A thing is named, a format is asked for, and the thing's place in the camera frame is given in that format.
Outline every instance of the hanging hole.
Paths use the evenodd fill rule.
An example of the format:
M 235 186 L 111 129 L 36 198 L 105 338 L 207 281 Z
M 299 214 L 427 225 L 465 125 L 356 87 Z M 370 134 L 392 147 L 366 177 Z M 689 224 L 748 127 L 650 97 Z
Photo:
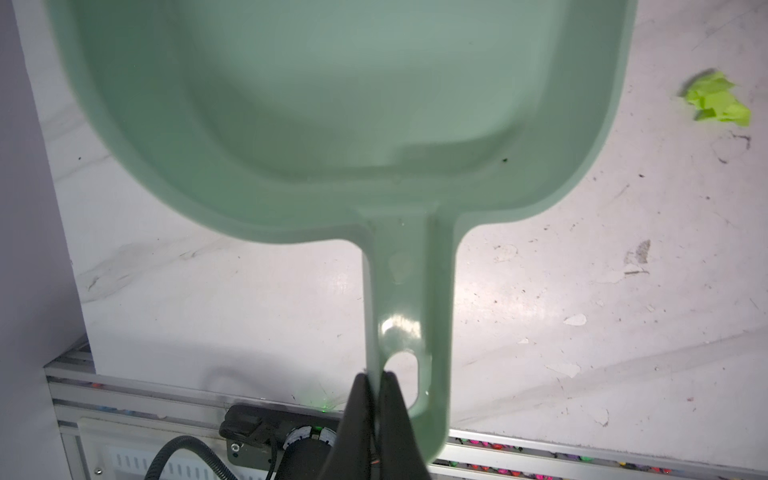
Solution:
M 419 361 L 410 352 L 397 352 L 389 357 L 384 370 L 394 372 L 400 384 L 402 400 L 411 408 L 419 396 Z

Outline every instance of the dustpan handle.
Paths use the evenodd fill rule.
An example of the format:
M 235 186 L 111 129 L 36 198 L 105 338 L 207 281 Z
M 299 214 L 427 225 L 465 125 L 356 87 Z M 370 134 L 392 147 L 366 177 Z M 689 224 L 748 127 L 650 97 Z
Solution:
M 419 395 L 409 415 L 425 462 L 448 435 L 455 245 L 453 225 L 436 215 L 369 217 L 366 359 L 374 397 L 398 352 L 419 362 Z

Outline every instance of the white tabletop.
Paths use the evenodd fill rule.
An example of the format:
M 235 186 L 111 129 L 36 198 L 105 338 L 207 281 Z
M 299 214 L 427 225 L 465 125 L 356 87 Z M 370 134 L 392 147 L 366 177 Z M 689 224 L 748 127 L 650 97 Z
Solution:
M 589 174 L 462 241 L 452 426 L 768 469 L 766 3 L 641 1 Z M 40 1 L 15 9 L 99 373 L 343 408 L 360 250 L 233 240 L 164 206 L 84 119 Z M 707 68 L 751 127 L 692 121 L 676 95 Z

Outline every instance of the gray wall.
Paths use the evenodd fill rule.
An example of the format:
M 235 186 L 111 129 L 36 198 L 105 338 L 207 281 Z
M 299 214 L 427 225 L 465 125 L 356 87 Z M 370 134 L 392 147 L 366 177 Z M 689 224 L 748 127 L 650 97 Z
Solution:
M 0 477 L 69 477 L 42 366 L 84 333 L 13 7 L 0 0 Z

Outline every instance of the metal frame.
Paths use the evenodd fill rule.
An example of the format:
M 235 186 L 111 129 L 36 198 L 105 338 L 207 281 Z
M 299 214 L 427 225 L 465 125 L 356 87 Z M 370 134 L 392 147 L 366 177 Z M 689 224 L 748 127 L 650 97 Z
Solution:
M 48 364 L 45 375 L 73 480 L 93 480 L 95 476 L 88 471 L 80 440 L 78 422 L 83 418 L 194 435 L 224 443 L 218 435 L 218 425 L 227 408 L 235 403 L 317 414 L 316 410 L 303 406 L 98 375 L 91 354 L 83 346 Z M 340 418 L 341 412 L 324 415 Z M 471 444 L 462 439 L 480 443 Z M 514 445 L 517 448 L 494 449 L 490 446 L 493 444 Z M 565 454 L 590 457 L 594 461 L 580 462 L 565 458 Z M 433 474 L 478 480 L 507 476 L 490 468 L 484 471 L 479 465 L 573 480 L 658 478 L 657 473 L 622 468 L 618 462 L 667 468 L 671 470 L 667 477 L 671 478 L 768 480 L 768 472 L 744 468 L 680 462 L 456 429 L 450 430 L 449 440 L 439 458 L 435 464 L 429 465 Z

